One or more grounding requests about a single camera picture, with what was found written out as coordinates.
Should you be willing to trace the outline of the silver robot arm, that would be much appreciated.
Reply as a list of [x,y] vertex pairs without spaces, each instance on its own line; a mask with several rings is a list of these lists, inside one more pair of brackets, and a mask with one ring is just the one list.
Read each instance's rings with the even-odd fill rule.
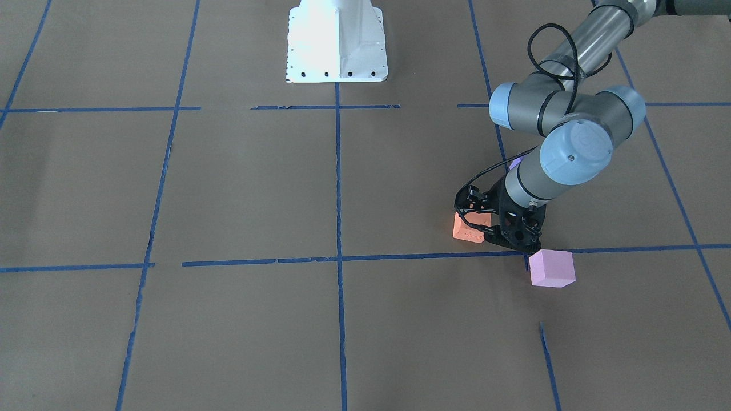
[[497,86],[488,110],[498,127],[543,140],[516,155],[517,166],[490,190],[468,189],[471,211],[496,219],[478,227],[486,242],[527,254],[540,250],[547,204],[600,174],[646,117],[645,99],[632,87],[582,95],[580,85],[606,68],[613,50],[640,26],[686,15],[729,16],[729,2],[598,1],[574,31],[556,23],[535,29],[527,42],[533,72]]

